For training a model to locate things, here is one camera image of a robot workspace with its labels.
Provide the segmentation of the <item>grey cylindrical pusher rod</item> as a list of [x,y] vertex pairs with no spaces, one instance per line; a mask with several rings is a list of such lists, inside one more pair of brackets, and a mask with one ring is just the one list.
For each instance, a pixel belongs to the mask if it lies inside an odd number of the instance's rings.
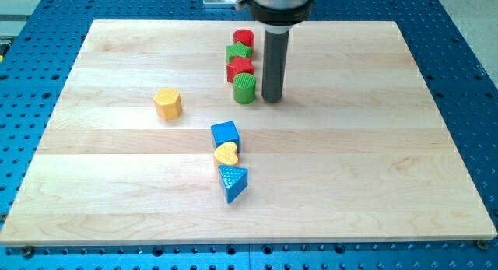
[[290,26],[265,27],[261,95],[266,102],[282,99]]

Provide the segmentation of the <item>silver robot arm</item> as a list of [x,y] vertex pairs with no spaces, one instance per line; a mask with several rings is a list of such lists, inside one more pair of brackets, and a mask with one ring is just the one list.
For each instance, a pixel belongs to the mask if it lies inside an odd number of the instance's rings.
[[236,0],[237,9],[248,8],[265,29],[261,95],[268,103],[282,99],[291,28],[306,20],[313,0]]

